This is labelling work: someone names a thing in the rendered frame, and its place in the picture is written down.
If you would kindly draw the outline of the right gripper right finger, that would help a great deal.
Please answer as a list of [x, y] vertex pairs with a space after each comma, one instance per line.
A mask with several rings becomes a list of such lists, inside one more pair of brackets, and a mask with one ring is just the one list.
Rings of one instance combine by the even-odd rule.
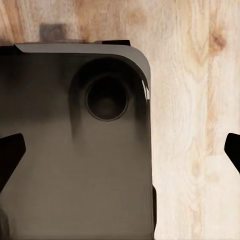
[[236, 169], [240, 173], [240, 135], [235, 133], [229, 133], [227, 135], [224, 151], [235, 165]]

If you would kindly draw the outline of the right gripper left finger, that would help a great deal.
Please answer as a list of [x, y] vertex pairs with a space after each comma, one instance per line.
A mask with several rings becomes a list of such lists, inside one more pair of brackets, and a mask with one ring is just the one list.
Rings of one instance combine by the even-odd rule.
[[0, 138], [0, 193], [26, 153], [23, 134]]

